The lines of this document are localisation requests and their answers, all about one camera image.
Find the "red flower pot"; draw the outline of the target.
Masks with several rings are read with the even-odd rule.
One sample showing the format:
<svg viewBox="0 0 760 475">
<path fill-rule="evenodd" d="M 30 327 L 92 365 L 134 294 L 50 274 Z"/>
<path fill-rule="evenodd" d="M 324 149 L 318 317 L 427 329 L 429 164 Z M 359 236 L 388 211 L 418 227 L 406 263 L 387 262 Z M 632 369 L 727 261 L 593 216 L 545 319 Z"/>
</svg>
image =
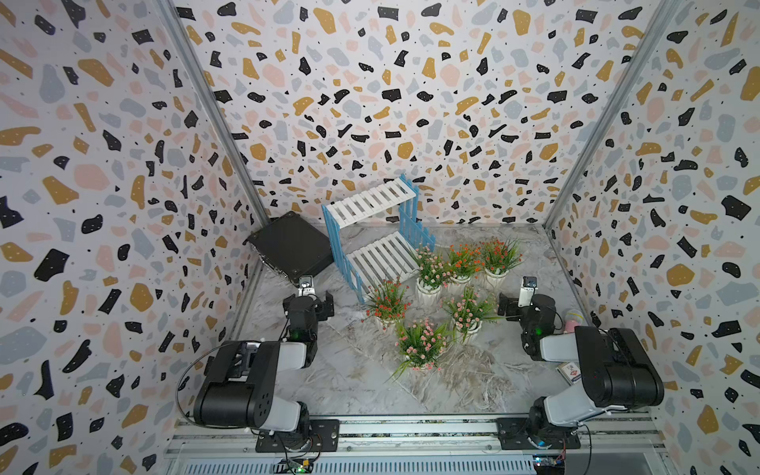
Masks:
<svg viewBox="0 0 760 475">
<path fill-rule="evenodd" d="M 451 245 L 448 258 L 451 274 L 449 288 L 454 293 L 462 291 L 483 267 L 479 245 Z"/>
<path fill-rule="evenodd" d="M 486 282 L 498 290 L 512 269 L 522 263 L 521 242 L 518 239 L 489 239 L 481 245 L 481 258 Z"/>
<path fill-rule="evenodd" d="M 384 331 L 403 322 L 411 305 L 406 298 L 407 289 L 399 279 L 381 281 L 370 289 L 365 316 Z"/>
</svg>

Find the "pink flower pot front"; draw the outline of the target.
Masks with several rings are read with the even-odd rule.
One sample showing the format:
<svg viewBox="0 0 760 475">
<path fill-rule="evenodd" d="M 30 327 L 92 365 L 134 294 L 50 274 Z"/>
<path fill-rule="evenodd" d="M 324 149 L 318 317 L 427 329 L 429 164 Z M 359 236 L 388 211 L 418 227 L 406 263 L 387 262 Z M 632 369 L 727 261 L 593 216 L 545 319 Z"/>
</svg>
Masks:
<svg viewBox="0 0 760 475">
<path fill-rule="evenodd" d="M 402 361 L 392 374 L 398 379 L 407 370 L 433 370 L 441 356 L 453 345 L 453 332 L 446 324 L 436 325 L 430 319 L 395 326 L 396 346 Z"/>
</svg>

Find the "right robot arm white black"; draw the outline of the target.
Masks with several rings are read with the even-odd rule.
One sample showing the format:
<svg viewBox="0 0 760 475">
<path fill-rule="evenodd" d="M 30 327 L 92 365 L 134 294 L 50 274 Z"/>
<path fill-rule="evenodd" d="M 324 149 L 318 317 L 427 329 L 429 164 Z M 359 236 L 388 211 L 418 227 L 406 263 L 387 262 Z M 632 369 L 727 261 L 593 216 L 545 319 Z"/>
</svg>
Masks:
<svg viewBox="0 0 760 475">
<path fill-rule="evenodd" d="M 521 325 L 522 349 L 532 360 L 573 363 L 580 370 L 578 383 L 536 399 L 522 427 L 513 428 L 515 419 L 498 421 L 504 448 L 578 448 L 583 423 L 662 403 L 664 383 L 633 330 L 580 325 L 562 334 L 554 326 L 555 302 L 543 294 L 528 303 L 501 294 L 498 315 Z"/>
</svg>

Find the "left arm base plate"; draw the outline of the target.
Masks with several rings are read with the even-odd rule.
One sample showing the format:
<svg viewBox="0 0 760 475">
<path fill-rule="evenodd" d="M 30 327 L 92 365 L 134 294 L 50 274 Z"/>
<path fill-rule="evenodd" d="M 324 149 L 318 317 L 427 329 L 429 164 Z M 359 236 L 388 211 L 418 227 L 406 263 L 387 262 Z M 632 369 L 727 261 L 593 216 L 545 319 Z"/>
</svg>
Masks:
<svg viewBox="0 0 760 475">
<path fill-rule="evenodd" d="M 336 452 L 340 440 L 339 419 L 300 423 L 295 431 L 259 431 L 256 453 Z"/>
</svg>

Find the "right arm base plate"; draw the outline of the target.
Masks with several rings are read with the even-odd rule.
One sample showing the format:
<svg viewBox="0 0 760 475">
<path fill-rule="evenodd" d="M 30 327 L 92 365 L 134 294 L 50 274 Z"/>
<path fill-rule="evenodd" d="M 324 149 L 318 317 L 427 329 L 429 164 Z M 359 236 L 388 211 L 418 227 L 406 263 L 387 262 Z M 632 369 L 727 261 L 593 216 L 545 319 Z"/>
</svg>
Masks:
<svg viewBox="0 0 760 475">
<path fill-rule="evenodd" d="M 496 419 L 497 437 L 503 450 L 579 449 L 573 427 L 556 427 L 529 418 Z"/>
</svg>

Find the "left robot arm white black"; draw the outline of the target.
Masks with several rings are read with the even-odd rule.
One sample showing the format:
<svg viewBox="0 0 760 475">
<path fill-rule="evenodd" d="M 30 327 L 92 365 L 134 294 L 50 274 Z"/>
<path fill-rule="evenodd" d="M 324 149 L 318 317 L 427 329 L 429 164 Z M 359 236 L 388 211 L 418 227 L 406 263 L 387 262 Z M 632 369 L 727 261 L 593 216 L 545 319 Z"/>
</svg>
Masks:
<svg viewBox="0 0 760 475">
<path fill-rule="evenodd" d="M 232 340 L 218 349 L 193 406 L 196 424 L 310 435 L 307 406 L 276 396 L 276 380 L 282 372 L 311 366 L 318 351 L 319 324 L 334 316 L 334 296 L 293 295 L 283 306 L 288 321 L 283 338 Z"/>
</svg>

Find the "blue white slatted rack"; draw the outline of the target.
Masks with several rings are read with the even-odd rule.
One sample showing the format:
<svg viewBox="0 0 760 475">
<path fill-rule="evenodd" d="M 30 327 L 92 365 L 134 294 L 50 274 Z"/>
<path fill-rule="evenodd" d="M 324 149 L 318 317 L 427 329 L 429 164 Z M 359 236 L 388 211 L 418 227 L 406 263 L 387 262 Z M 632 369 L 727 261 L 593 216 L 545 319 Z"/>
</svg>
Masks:
<svg viewBox="0 0 760 475">
<path fill-rule="evenodd" d="M 420 188 L 406 176 L 377 185 L 323 207 L 334 264 L 360 304 L 384 281 L 415 276 L 421 249 L 434 251 L 435 235 L 418 220 Z M 399 212 L 397 231 L 352 253 L 342 248 L 340 232 L 392 208 Z"/>
</svg>

